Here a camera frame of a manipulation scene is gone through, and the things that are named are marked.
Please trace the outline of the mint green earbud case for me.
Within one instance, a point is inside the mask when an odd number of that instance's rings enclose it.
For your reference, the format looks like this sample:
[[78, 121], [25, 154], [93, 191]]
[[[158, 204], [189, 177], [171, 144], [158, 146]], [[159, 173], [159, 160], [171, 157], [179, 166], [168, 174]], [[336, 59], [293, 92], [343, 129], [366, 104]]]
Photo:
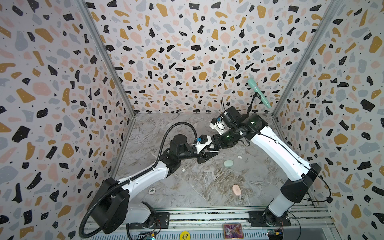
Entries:
[[232, 161], [232, 160], [226, 160], [226, 161], [224, 161], [224, 166], [226, 167], [226, 168], [230, 168], [230, 167], [232, 167], [234, 165], [234, 162]]

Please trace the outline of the pink earbud case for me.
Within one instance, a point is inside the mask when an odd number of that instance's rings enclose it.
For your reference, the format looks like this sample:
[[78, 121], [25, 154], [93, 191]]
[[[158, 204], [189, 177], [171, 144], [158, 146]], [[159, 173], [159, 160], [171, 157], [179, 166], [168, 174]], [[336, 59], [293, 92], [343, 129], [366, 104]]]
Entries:
[[242, 190], [241, 190], [241, 188], [240, 188], [240, 186], [239, 185], [233, 185], [232, 186], [232, 191], [233, 191], [233, 193], [234, 193], [234, 195], [235, 196], [241, 196], [242, 195]]

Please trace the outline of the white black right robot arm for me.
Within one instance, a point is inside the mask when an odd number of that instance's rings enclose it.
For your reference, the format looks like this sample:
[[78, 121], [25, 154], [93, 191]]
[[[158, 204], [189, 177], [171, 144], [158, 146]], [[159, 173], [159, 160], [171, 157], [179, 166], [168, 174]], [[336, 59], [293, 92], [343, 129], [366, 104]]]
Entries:
[[300, 203], [321, 167], [310, 164], [291, 150], [259, 115], [241, 115], [234, 107], [213, 118], [210, 128], [217, 131], [212, 143], [217, 149], [231, 148], [247, 140], [261, 148], [284, 171], [288, 179], [265, 210], [265, 217], [279, 218], [290, 207]]

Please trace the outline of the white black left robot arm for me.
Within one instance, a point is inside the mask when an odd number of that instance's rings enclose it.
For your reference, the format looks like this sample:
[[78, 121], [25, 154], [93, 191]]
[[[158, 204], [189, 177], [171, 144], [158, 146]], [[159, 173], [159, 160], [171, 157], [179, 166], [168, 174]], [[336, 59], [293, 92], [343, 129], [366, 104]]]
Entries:
[[119, 180], [108, 178], [103, 181], [88, 214], [99, 226], [97, 230], [86, 234], [84, 229], [79, 232], [82, 238], [90, 238], [102, 231], [110, 234], [124, 224], [139, 224], [150, 228], [156, 221], [156, 210], [146, 202], [130, 204], [131, 199], [152, 184], [172, 175], [181, 166], [182, 160], [197, 159], [204, 163], [216, 156], [220, 150], [219, 138], [201, 135], [193, 145], [189, 145], [187, 137], [176, 135], [169, 148], [163, 151], [156, 166]]

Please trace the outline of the mint green toy microphone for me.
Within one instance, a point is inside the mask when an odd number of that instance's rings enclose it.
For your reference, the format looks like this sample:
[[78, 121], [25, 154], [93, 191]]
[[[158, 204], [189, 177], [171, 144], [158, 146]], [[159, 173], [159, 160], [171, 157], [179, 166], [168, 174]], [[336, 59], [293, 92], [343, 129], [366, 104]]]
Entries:
[[261, 102], [270, 109], [272, 106], [270, 105], [270, 102], [267, 100], [263, 92], [259, 89], [256, 81], [254, 79], [248, 79], [247, 84], [249, 87], [255, 92], [255, 94], [258, 96], [258, 98], [261, 100]]

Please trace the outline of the yellow round sticker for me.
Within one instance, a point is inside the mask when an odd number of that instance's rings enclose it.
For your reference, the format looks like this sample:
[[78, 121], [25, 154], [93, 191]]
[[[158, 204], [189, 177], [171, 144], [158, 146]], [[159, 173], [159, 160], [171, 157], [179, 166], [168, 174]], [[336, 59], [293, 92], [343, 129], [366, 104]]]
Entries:
[[188, 231], [181, 232], [179, 237], [180, 240], [191, 240], [191, 238], [191, 234]]

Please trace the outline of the pink square sticker card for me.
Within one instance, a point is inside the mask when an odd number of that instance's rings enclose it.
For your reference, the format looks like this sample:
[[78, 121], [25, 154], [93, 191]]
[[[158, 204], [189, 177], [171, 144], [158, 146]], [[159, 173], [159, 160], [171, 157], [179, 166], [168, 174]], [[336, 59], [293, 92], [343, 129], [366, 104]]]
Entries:
[[224, 239], [238, 240], [244, 238], [242, 224], [223, 224]]

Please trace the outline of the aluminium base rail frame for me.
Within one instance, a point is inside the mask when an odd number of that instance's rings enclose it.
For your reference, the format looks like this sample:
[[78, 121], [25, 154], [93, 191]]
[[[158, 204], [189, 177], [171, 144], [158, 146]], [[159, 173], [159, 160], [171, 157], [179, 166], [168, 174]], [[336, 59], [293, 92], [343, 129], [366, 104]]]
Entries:
[[191, 240], [224, 240], [223, 224], [242, 224], [242, 240], [339, 240], [325, 208], [292, 207], [275, 226], [263, 224], [263, 207], [158, 208], [154, 226], [121, 225], [111, 234], [100, 232], [94, 240], [179, 240], [183, 231]]

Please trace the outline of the right aluminium corner post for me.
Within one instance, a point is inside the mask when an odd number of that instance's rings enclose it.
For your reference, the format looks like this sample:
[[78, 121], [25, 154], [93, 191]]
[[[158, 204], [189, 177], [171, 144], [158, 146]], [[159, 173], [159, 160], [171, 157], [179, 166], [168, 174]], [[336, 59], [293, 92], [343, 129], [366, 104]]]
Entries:
[[297, 68], [295, 69], [291, 79], [286, 85], [276, 108], [273, 111], [274, 118], [276, 118], [279, 115], [279, 112], [283, 109], [290, 95], [290, 92], [294, 89], [295, 84], [298, 82], [300, 74], [304, 69], [304, 67], [306, 66], [307, 61], [311, 58], [311, 55], [315, 52], [317, 44], [321, 41], [322, 37], [325, 35], [325, 32], [327, 31], [329, 24], [332, 22], [333, 18], [335, 17], [335, 15], [337, 14], [339, 8], [342, 6], [343, 3], [344, 1], [342, 0], [331, 1], [330, 5], [325, 11], [323, 19], [320, 21], [317, 31], [314, 33], [308, 47], [306, 48], [301, 60], [298, 63]]

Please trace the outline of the aluminium corner post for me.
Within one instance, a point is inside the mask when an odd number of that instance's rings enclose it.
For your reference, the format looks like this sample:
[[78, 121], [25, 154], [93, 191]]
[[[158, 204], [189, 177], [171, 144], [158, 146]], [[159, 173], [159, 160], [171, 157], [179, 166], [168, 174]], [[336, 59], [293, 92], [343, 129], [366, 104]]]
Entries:
[[339, 8], [342, 6], [343, 3], [344, 1], [342, 0], [331, 1], [330, 5], [325, 11], [323, 19], [320, 21], [317, 31], [314, 33], [308, 47], [306, 48], [301, 60], [298, 63], [297, 68], [295, 69], [291, 79], [286, 85], [276, 108], [273, 111], [274, 118], [276, 118], [279, 115], [279, 112], [283, 109], [290, 95], [290, 92], [294, 89], [295, 84], [298, 82], [300, 74], [304, 69], [304, 67], [306, 66], [307, 61], [311, 58], [311, 55], [315, 52], [317, 44], [321, 41], [322, 37], [325, 35], [325, 32], [327, 31], [329, 24], [332, 22], [333, 18], [335, 17], [335, 15], [337, 14]]
[[100, 37], [99, 31], [97, 30], [97, 26], [95, 25], [95, 23], [92, 19], [92, 15], [88, 10], [86, 2], [81, 1], [81, 0], [76, 0], [75, 3], [77, 5], [78, 10], [80, 11], [80, 14], [81, 14], [85, 24], [87, 25], [87, 28], [89, 29], [90, 35], [92, 36], [92, 39], [94, 40], [94, 42], [96, 44], [96, 47], [97, 47], [105, 65], [106, 65], [106, 68], [108, 69], [108, 71], [112, 75], [112, 80], [114, 81], [114, 83], [115, 83], [115, 85], [119, 91], [119, 94], [124, 101], [124, 104], [127, 108], [127, 112], [129, 113], [129, 115], [132, 118], [135, 118], [136, 114], [134, 112], [134, 109], [132, 108], [131, 102], [130, 102], [130, 100], [129, 100], [126, 92], [125, 92], [125, 89], [124, 89], [124, 87], [123, 87], [123, 85], [119, 79], [119, 76], [117, 74], [117, 71], [116, 71], [113, 63], [112, 63], [112, 60], [107, 53], [107, 49], [106, 49], [106, 47], [105, 47], [105, 45], [104, 45], [104, 43]]

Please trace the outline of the left aluminium corner post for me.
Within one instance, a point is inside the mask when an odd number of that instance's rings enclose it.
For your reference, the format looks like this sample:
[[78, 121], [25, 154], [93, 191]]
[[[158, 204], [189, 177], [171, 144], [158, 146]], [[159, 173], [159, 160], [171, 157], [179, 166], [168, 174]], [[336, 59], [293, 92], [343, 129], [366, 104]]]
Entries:
[[89, 29], [90, 35], [92, 36], [92, 39], [94, 40], [94, 42], [96, 44], [96, 47], [97, 47], [105, 65], [106, 65], [106, 68], [108, 69], [108, 71], [112, 75], [112, 80], [114, 81], [114, 83], [115, 83], [115, 85], [119, 91], [119, 94], [124, 101], [124, 104], [127, 108], [127, 112], [129, 113], [129, 115], [132, 118], [135, 118], [136, 114], [134, 112], [134, 109], [132, 108], [131, 102], [130, 102], [130, 100], [129, 100], [126, 92], [125, 92], [125, 89], [124, 89], [124, 87], [123, 87], [123, 85], [119, 79], [119, 76], [117, 74], [117, 71], [116, 71], [113, 63], [112, 63], [112, 60], [107, 53], [107, 49], [106, 49], [106, 47], [105, 47], [105, 45], [104, 45], [104, 43], [100, 37], [99, 31], [97, 30], [97, 26], [95, 25], [95, 23], [92, 19], [92, 15], [88, 10], [86, 2], [81, 1], [81, 0], [76, 0], [75, 3], [77, 5], [78, 10], [80, 11], [80, 14], [81, 14], [85, 24], [87, 25], [87, 28]]

